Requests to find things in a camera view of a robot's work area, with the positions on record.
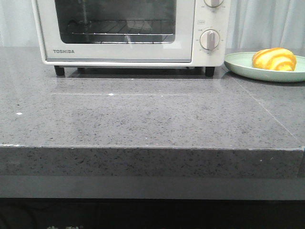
green plate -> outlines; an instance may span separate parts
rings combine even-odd
[[[237,52],[224,57],[225,66],[232,72],[248,78],[272,82],[305,81],[305,57],[296,56],[294,72],[273,71],[252,67],[255,52]]]

bread roll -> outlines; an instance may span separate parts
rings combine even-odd
[[[284,48],[264,49],[254,54],[252,65],[254,68],[294,71],[296,57],[291,51]]]

toaster oven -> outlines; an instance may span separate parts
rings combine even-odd
[[[65,67],[214,68],[231,0],[32,0],[42,60]]]

white curtain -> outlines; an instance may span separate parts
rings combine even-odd
[[[38,46],[31,0],[0,0],[0,46]],[[227,48],[276,46],[305,48],[305,0],[232,0]]]

oven window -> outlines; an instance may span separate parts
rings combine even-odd
[[[172,43],[177,0],[55,0],[64,43]]]

